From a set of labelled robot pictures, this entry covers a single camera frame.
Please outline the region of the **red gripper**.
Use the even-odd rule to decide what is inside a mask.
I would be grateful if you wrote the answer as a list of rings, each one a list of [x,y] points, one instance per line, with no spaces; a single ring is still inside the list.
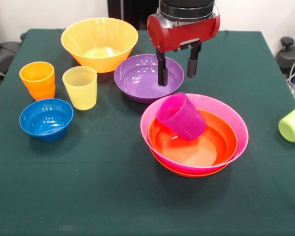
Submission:
[[[147,30],[152,45],[156,48],[158,60],[158,85],[168,84],[168,70],[165,52],[189,47],[192,49],[187,64],[187,77],[193,78],[197,72],[198,56],[202,42],[214,38],[220,28],[220,14],[216,6],[212,14],[197,22],[172,21],[164,17],[160,11],[147,19]]]

